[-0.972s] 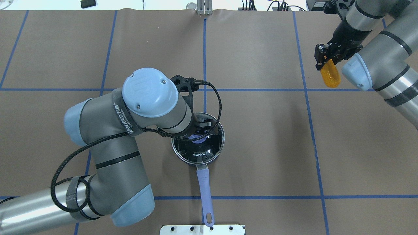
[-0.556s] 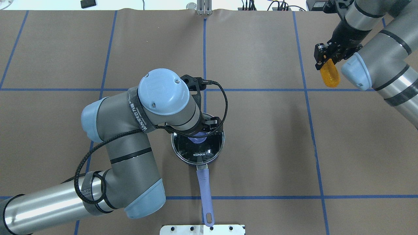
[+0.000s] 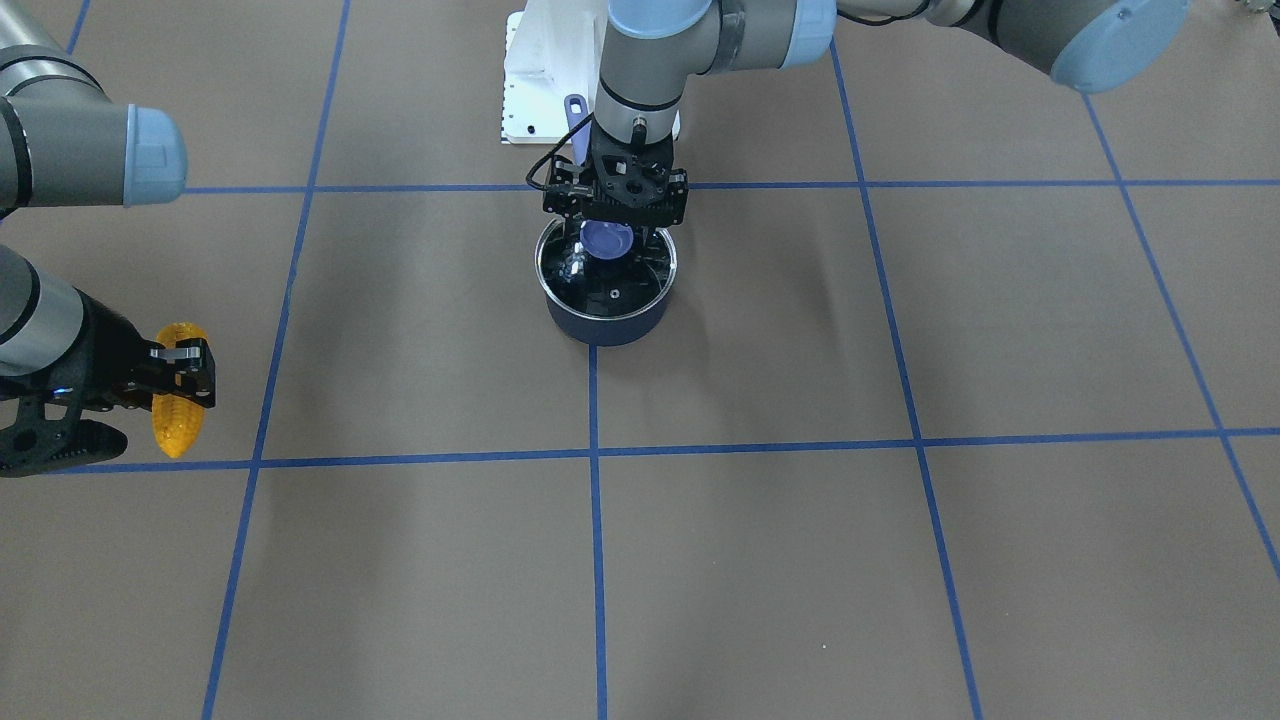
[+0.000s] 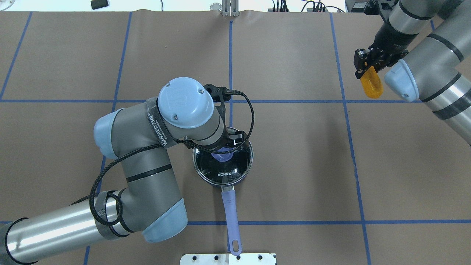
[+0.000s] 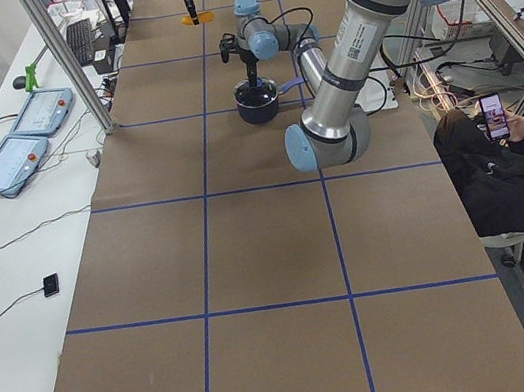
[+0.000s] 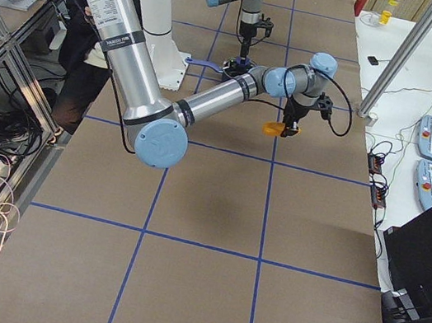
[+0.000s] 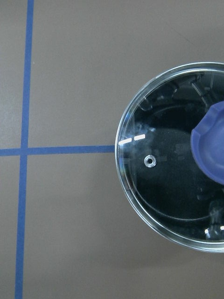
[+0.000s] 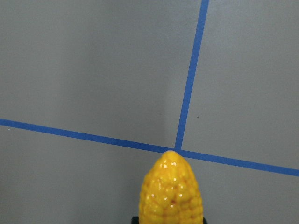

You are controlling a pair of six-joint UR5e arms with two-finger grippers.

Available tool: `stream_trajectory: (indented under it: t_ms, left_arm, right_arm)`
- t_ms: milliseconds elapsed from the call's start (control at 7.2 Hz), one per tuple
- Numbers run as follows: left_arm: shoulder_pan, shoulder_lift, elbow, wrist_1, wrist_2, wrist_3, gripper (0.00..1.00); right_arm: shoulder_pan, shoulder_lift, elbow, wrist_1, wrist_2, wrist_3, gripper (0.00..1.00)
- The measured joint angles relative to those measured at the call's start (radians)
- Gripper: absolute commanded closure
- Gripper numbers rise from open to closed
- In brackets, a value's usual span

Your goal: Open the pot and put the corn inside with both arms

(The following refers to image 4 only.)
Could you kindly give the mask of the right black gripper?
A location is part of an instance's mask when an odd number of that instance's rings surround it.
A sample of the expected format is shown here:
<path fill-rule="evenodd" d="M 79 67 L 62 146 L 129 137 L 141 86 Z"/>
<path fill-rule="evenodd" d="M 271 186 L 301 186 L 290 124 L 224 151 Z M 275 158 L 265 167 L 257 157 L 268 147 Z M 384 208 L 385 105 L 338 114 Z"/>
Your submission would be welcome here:
<path fill-rule="evenodd" d="M 376 72 L 395 64 L 408 45 L 409 35 L 399 32 L 389 22 L 384 23 L 369 49 L 355 50 L 355 77 L 361 79 L 370 68 L 370 60 Z"/>

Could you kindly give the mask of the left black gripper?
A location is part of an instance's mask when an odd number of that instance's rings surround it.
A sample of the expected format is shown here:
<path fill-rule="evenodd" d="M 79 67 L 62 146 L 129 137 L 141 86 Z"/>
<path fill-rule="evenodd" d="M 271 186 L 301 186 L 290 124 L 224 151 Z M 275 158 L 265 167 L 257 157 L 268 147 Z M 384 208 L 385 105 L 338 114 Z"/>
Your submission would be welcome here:
<path fill-rule="evenodd" d="M 236 129 L 224 129 L 222 138 L 219 141 L 217 152 L 225 152 L 233 149 L 236 144 L 243 144 L 246 140 L 245 131 Z"/>

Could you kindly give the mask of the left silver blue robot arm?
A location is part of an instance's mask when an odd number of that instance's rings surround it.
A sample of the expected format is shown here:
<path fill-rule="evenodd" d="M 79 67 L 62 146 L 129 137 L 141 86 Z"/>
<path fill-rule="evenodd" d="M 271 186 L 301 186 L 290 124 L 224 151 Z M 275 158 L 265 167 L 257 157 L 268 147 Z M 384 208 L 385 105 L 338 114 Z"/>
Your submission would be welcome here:
<path fill-rule="evenodd" d="M 96 121 L 94 139 L 112 162 L 90 194 L 35 218 L 1 228 L 1 264 L 33 265 L 105 240 L 141 232 L 159 243 L 187 226 L 184 199 L 167 149 L 178 144 L 225 155 L 242 148 L 249 134 L 225 124 L 224 103 L 243 93 L 190 77 L 178 77 L 158 96 Z"/>

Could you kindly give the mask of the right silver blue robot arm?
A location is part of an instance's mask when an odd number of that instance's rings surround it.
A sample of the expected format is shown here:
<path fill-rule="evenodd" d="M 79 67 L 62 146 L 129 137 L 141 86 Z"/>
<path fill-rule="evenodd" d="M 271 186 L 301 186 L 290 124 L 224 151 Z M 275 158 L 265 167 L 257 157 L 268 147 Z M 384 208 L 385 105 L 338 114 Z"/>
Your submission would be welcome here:
<path fill-rule="evenodd" d="M 456 66 L 470 56 L 469 0 L 370 0 L 364 13 L 384 21 L 368 49 L 354 54 L 364 93 L 383 93 L 378 72 L 400 98 L 422 101 L 434 116 L 471 142 L 470 81 Z"/>

